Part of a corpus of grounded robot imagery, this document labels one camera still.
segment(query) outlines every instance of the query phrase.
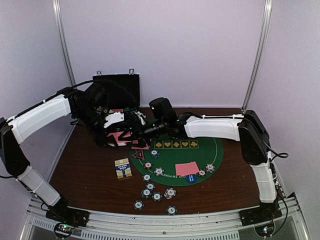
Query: poker chip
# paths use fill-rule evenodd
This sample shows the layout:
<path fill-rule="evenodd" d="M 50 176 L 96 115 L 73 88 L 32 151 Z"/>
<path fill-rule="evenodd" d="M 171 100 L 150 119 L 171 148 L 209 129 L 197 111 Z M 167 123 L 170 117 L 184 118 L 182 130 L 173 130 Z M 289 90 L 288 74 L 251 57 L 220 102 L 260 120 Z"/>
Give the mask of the poker chip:
<path fill-rule="evenodd" d="M 207 175 L 207 172 L 205 171 L 205 170 L 203 170 L 203 169 L 200 169 L 200 171 L 198 172 L 198 176 L 199 177 L 205 177 Z"/>
<path fill-rule="evenodd" d="M 134 206 L 134 209 L 136 209 L 136 210 L 141 210 L 141 209 L 143 209 L 144 208 L 144 203 L 142 202 L 142 201 L 135 201 L 135 203 L 133 204 L 133 206 Z"/>
<path fill-rule="evenodd" d="M 157 150 L 152 150 L 150 152 L 151 157 L 153 157 L 154 159 L 157 159 L 160 157 L 160 153 Z"/>
<path fill-rule="evenodd" d="M 162 199 L 162 195 L 160 192 L 155 192 L 153 195 L 152 195 L 152 199 L 156 202 L 159 202 L 161 201 Z"/>
<path fill-rule="evenodd" d="M 150 170 L 150 169 L 153 168 L 153 165 L 152 165 L 151 162 L 147 161 L 147 162 L 143 165 L 143 168 L 144 168 L 145 170 Z"/>
<path fill-rule="evenodd" d="M 143 180 L 144 182 L 150 182 L 150 180 L 151 180 L 151 175 L 148 174 L 148 173 L 144 174 L 144 175 L 142 176 L 142 180 Z"/>
<path fill-rule="evenodd" d="M 178 212 L 178 210 L 175 206 L 168 206 L 168 208 L 166 209 L 166 213 L 170 216 L 176 215 L 177 212 Z"/>
<path fill-rule="evenodd" d="M 148 183 L 147 185 L 145 185 L 145 188 L 153 191 L 156 189 L 156 185 L 154 185 L 153 183 Z"/>
<path fill-rule="evenodd" d="M 172 198 L 174 198 L 174 197 L 176 196 L 176 194 L 177 194 L 177 191 L 176 191 L 176 190 L 174 190 L 173 188 L 168 188 L 168 189 L 165 190 L 165 192 L 164 192 L 164 197 L 165 197 L 166 199 L 172 199 Z"/>
<path fill-rule="evenodd" d="M 154 170 L 154 173 L 155 173 L 155 175 L 157 175 L 157 176 L 163 176 L 164 173 L 165 173 L 165 170 L 163 170 L 161 167 L 157 167 L 157 168 Z"/>
<path fill-rule="evenodd" d="M 149 189 L 143 189 L 142 192 L 141 192 L 141 196 L 144 198 L 144 199 L 147 199 L 151 196 L 151 191 Z"/>
<path fill-rule="evenodd" d="M 215 166 L 211 163 L 208 163 L 206 166 L 205 166 L 205 170 L 208 172 L 208 173 L 213 173 L 215 171 Z"/>
<path fill-rule="evenodd" d="M 197 175 L 188 175 L 185 177 L 185 180 L 189 184 L 194 184 L 197 181 Z"/>

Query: wooden table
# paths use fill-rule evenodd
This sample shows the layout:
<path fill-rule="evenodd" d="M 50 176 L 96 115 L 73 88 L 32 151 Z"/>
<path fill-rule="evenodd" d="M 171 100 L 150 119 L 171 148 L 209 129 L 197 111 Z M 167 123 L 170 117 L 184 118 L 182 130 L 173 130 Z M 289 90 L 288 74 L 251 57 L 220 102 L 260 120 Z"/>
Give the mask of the wooden table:
<path fill-rule="evenodd" d="M 176 108 L 177 114 L 194 112 L 207 115 L 241 113 L 238 108 Z M 142 112 L 151 116 L 149 109 Z M 77 126 L 59 160 L 50 181 L 76 208 L 121 213 L 164 215 L 168 206 L 176 206 L 178 214 L 212 213 L 259 205 L 259 191 L 251 167 L 242 159 L 240 143 L 222 140 L 224 158 L 221 167 L 208 180 L 188 187 L 175 187 L 173 199 L 155 202 L 143 199 L 146 183 L 131 164 L 132 177 L 118 180 L 115 160 L 128 158 L 129 147 L 118 150 L 97 147 L 84 127 Z M 155 183 L 157 192 L 167 186 Z M 136 200 L 144 202 L 143 210 L 135 210 Z"/>

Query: white wall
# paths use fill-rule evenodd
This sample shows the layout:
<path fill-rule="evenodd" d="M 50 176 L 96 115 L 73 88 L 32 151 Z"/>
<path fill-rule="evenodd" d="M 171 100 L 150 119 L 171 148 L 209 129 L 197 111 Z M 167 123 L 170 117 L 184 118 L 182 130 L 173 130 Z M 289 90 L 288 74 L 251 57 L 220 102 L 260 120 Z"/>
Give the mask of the white wall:
<path fill-rule="evenodd" d="M 69 85 L 52 1 L 0 0 L 0 117 L 11 117 Z M 33 134 L 21 147 L 48 178 L 69 119 Z M 0 175 L 7 172 L 0 162 Z M 0 179 L 0 239 L 18 238 L 30 195 L 13 179 Z"/>
<path fill-rule="evenodd" d="M 68 0 L 61 12 L 77 83 L 140 73 L 141 105 L 240 107 L 264 11 L 257 0 Z"/>
<path fill-rule="evenodd" d="M 294 191 L 320 239 L 320 1 L 274 1 L 261 69 L 249 108 L 277 151 L 287 194 Z"/>

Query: black box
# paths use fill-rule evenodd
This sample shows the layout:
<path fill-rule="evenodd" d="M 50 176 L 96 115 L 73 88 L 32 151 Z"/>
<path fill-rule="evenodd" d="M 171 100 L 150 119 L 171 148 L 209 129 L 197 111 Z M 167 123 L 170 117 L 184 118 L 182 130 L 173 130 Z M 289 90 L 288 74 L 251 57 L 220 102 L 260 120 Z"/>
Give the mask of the black box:
<path fill-rule="evenodd" d="M 105 81 L 99 81 L 97 83 L 101 84 L 109 94 L 110 109 L 140 107 L 140 76 L 139 74 L 95 75 L 92 77 L 92 79 L 105 80 Z"/>

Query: white robotic arm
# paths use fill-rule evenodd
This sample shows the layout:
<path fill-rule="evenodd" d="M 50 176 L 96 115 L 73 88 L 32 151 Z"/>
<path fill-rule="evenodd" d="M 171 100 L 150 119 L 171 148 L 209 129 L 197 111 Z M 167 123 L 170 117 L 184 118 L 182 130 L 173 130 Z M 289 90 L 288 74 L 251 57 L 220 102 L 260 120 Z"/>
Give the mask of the white robotic arm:
<path fill-rule="evenodd" d="M 188 112 L 178 117 L 169 100 L 162 97 L 150 102 L 156 121 L 147 122 L 141 114 L 137 114 L 137 110 L 124 113 L 105 111 L 104 104 L 108 102 L 106 95 L 105 89 L 95 83 L 85 92 L 65 88 L 8 120 L 0 119 L 0 157 L 8 173 L 49 207 L 48 218 L 64 222 L 71 217 L 72 222 L 73 217 L 86 219 L 78 223 L 78 226 L 86 226 L 89 213 L 68 208 L 63 196 L 31 167 L 19 145 L 37 130 L 68 114 L 85 123 L 100 147 L 109 144 L 118 146 L 114 137 L 109 136 L 114 129 L 124 131 L 119 140 L 138 140 L 141 145 L 162 134 L 175 138 L 211 137 L 240 141 L 242 157 L 253 169 L 261 203 L 270 204 L 268 206 L 277 204 L 271 152 L 268 149 L 269 135 L 253 111 L 231 116 L 200 116 Z"/>

